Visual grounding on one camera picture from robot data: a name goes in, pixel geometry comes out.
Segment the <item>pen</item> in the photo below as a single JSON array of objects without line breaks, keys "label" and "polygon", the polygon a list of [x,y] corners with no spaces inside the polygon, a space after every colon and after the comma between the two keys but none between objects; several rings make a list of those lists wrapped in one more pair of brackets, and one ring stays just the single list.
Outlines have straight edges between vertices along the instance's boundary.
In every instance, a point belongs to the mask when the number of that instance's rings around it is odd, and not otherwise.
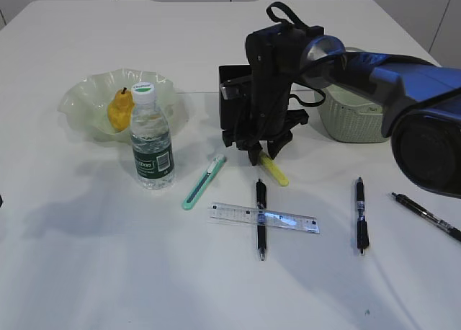
[{"label": "pen", "polygon": [[355,199],[357,201],[357,212],[359,213],[357,219],[357,248],[360,250],[360,254],[363,254],[363,250],[370,245],[370,240],[368,239],[367,221],[364,215],[365,195],[361,177],[357,180]]},{"label": "pen", "polygon": [[392,193],[395,200],[405,206],[407,209],[413,211],[419,217],[424,218],[428,222],[435,225],[437,228],[442,229],[445,233],[450,235],[452,238],[461,241],[461,231],[456,229],[451,224],[441,220],[440,218],[436,217],[434,214],[430,213],[428,210],[408,198],[406,195],[397,195],[396,193]]},{"label": "pen", "polygon": [[[267,206],[267,189],[266,185],[258,180],[256,183],[256,207],[260,210],[265,209]],[[261,260],[266,259],[266,214],[264,211],[258,212],[258,226],[257,226],[257,240],[258,240],[258,251],[261,257]]]}]

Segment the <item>ruler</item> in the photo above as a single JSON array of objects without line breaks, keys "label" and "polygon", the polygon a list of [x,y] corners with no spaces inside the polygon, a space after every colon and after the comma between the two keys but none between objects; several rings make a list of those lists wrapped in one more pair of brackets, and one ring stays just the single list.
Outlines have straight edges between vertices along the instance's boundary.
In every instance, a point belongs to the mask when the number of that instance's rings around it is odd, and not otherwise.
[{"label": "ruler", "polygon": [[294,215],[292,213],[279,213],[271,210],[245,208],[243,206],[214,202],[208,208],[211,218],[231,220],[233,222],[256,224],[259,211],[266,216],[266,226],[305,231],[307,233],[320,233],[317,218],[310,216]]}]

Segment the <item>wavy glass bowl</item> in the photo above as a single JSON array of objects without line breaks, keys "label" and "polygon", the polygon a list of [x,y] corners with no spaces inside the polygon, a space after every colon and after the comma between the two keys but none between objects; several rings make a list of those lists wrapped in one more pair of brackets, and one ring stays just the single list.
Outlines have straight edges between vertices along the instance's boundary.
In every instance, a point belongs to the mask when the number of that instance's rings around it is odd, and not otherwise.
[{"label": "wavy glass bowl", "polygon": [[66,114],[72,129],[88,133],[97,141],[130,143],[130,129],[117,132],[109,122],[107,107],[118,90],[131,89],[139,81],[155,86],[171,134],[177,134],[188,120],[184,102],[174,91],[173,82],[155,72],[121,68],[89,76],[66,92],[58,111]]}]

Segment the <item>yellow pear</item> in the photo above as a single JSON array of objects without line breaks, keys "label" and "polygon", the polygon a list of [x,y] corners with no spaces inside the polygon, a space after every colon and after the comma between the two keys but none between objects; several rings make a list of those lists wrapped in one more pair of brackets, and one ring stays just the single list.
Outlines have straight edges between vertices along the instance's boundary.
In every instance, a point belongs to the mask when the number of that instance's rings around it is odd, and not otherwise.
[{"label": "yellow pear", "polygon": [[115,130],[120,132],[130,125],[131,111],[134,106],[130,90],[124,87],[122,90],[117,91],[107,108],[107,116]]}]

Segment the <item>white bottle cap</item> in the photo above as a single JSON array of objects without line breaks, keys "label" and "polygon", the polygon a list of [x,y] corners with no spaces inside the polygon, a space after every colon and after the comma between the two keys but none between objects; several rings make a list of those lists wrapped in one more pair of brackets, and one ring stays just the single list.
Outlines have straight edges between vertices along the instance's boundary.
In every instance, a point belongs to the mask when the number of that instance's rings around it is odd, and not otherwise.
[{"label": "white bottle cap", "polygon": [[149,104],[155,102],[156,90],[152,83],[141,82],[134,84],[131,88],[133,101],[135,104]]}]

